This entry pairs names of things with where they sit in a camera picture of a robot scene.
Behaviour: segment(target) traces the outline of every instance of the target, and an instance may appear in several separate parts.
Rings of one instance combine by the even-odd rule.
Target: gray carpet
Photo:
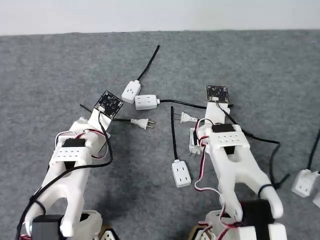
[[[13,239],[29,197],[44,179],[54,137],[88,113],[105,89],[121,96],[160,50],[142,80],[142,94],[206,104],[206,85],[228,87],[231,114],[257,136],[276,139],[282,148],[274,174],[291,178],[278,191],[284,205],[279,221],[289,240],[318,239],[320,209],[312,198],[290,189],[307,165],[320,126],[320,31],[216,31],[56,34],[0,37],[0,214],[1,239]],[[184,240],[206,213],[219,209],[213,192],[176,188],[170,103],[136,111],[126,104],[118,117],[150,118],[147,131],[113,122],[112,165],[92,169],[85,209],[98,210],[123,240]],[[174,105],[196,117],[205,111]],[[195,179],[200,157],[188,156],[192,123],[176,121],[177,150]],[[268,172],[272,144],[250,141],[259,166]],[[320,151],[314,156],[320,169]],[[217,186],[210,161],[202,186]],[[256,198],[236,187],[241,200]],[[50,212],[61,212],[59,201]]]

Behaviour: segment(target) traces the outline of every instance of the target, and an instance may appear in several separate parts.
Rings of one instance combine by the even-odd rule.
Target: white wire
[[[62,131],[62,132],[59,132],[56,136],[55,136],[55,140],[54,140],[54,144],[55,144],[55,147],[57,147],[57,140],[58,140],[58,137],[63,135],[63,134],[67,134],[67,133],[73,133],[73,135],[77,135],[74,131]]]
[[[195,134],[196,134],[196,137],[197,137],[197,139],[199,139],[199,136],[198,136],[198,129],[199,129],[199,124],[200,124],[200,122],[202,122],[202,121],[204,121],[204,120],[208,120],[210,123],[211,123],[211,125],[213,125],[213,122],[209,119],[209,118],[201,118],[196,124],[195,124]]]
[[[215,188],[212,188],[212,187],[198,187],[197,184],[202,180],[203,176],[204,176],[204,170],[205,170],[205,161],[206,161],[206,153],[203,151],[203,161],[201,161],[201,166],[200,166],[200,177],[197,181],[195,181],[194,183],[194,188],[199,191],[199,192],[202,192],[202,191],[214,191],[216,192],[217,194],[219,194],[219,197],[221,198],[221,202],[222,202],[222,208],[221,208],[221,212],[219,214],[219,222],[221,223],[222,226],[225,226],[225,227],[229,227],[228,224],[222,222],[221,218],[222,218],[222,214],[223,212],[225,211],[225,208],[226,208],[226,203],[223,199],[223,196],[222,194]]]

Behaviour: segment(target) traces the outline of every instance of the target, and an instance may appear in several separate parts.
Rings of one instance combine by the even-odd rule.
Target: white plastic bracket
[[[225,202],[225,211],[232,219],[240,222],[243,218],[242,207],[235,193],[235,184],[244,183],[258,194],[263,185],[271,184],[268,176],[259,168],[250,151],[244,133],[239,125],[233,126],[235,132],[212,132],[206,129],[209,136],[206,152],[209,153],[214,166],[222,195]],[[227,155],[224,147],[235,146],[234,154]],[[273,187],[266,187],[260,194],[262,199],[270,202],[272,216],[275,219],[283,215],[283,205]]]
[[[90,150],[87,147],[57,147],[50,160],[50,168],[42,182],[44,187],[54,178],[66,170],[64,162],[74,161],[74,166],[89,165],[92,163]],[[60,225],[64,237],[72,237],[79,224],[84,206],[84,190],[87,184],[90,168],[78,169],[67,174],[43,192],[37,199],[45,209],[49,209],[58,199],[66,198],[67,207]],[[33,204],[25,216],[25,226],[30,235],[30,225],[33,218],[41,215],[42,209]]]

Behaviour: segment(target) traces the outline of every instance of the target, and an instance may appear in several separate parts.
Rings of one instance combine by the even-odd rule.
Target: metal prong
[[[180,120],[180,118],[181,118],[181,113],[175,112],[174,115],[173,115],[173,119]]]

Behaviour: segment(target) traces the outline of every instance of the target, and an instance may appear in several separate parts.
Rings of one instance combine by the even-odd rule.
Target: black cable tie
[[[42,209],[42,211],[43,211],[43,215],[45,215],[45,214],[47,213],[45,206],[44,206],[41,202],[38,201],[38,199],[37,199],[37,197],[35,197],[35,195],[32,195],[32,196],[29,198],[29,201],[30,201],[31,203],[38,204],[38,205],[40,206],[40,208]]]
[[[263,189],[267,188],[267,187],[273,187],[274,185],[269,183],[269,184],[265,184],[263,186],[260,187],[259,191],[258,191],[258,198],[260,199],[260,195]]]
[[[46,211],[45,206],[41,202],[39,202],[38,200],[35,200],[34,203],[38,204],[40,206],[40,208],[42,208],[43,215],[46,215],[47,211]]]

